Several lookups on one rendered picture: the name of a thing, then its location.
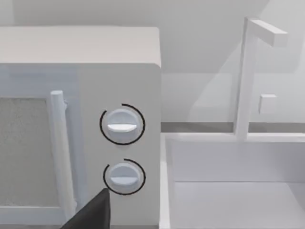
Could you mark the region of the white microwave knob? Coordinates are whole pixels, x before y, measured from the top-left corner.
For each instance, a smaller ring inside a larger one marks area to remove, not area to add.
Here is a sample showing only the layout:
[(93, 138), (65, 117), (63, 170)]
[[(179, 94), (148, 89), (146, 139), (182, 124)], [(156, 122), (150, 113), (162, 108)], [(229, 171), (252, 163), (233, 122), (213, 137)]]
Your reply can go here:
[(121, 108), (102, 112), (99, 128), (107, 141), (118, 146), (128, 146), (141, 139), (146, 121), (137, 107), (122, 103)]
[(129, 196), (139, 192), (146, 183), (146, 172), (136, 161), (124, 158), (123, 162), (107, 165), (102, 173), (105, 186), (113, 193)]

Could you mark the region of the tall white tap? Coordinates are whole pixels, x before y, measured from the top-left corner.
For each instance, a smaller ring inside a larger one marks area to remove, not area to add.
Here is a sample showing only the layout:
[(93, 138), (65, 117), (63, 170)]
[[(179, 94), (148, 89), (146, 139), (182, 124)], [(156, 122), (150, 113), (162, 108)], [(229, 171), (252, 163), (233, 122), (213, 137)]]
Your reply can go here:
[(238, 141), (245, 141), (248, 135), (257, 43), (259, 40), (272, 47), (285, 47), (288, 41), (288, 32), (259, 18), (246, 17), (244, 19), (234, 121), (234, 134)]

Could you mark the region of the pale microwave oven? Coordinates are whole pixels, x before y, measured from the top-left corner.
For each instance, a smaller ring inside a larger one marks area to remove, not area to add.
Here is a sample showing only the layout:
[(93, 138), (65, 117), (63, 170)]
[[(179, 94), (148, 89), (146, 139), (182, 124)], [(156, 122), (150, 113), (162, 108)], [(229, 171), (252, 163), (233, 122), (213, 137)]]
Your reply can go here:
[[(144, 168), (146, 183), (129, 196), (109, 190), (110, 229), (161, 229), (159, 30), (122, 26), (0, 26), (1, 64), (63, 64), (78, 68), (84, 168), (80, 187), (84, 200), (76, 213), (106, 188), (104, 168), (128, 158)], [(122, 103), (137, 107), (146, 121), (141, 139), (128, 146), (107, 141), (99, 128), (102, 112), (121, 108)], [(60, 229), (64, 224), (0, 225), (0, 229)]]

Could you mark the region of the microwave door with window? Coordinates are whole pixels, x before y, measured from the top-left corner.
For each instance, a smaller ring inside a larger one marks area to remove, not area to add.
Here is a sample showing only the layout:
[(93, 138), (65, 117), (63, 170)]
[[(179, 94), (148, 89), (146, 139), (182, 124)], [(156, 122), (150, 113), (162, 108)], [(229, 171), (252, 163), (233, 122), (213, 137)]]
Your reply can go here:
[(76, 210), (83, 203), (79, 88), (78, 68), (73, 65), (0, 65), (0, 225), (66, 222), (60, 203), (51, 91), (63, 91), (67, 105)]

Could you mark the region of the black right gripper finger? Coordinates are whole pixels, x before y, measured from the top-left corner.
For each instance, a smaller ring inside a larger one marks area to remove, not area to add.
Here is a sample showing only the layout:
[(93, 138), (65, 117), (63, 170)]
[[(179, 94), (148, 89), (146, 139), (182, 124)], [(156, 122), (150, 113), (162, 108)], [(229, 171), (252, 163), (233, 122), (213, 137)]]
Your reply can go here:
[(110, 191), (102, 189), (60, 229), (110, 229)]

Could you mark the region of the white sink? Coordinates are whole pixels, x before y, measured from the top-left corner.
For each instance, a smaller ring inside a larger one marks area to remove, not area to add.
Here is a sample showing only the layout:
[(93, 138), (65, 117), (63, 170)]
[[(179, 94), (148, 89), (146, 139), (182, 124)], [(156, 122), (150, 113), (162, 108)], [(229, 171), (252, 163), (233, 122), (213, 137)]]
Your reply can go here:
[(161, 229), (305, 229), (305, 134), (163, 133)]

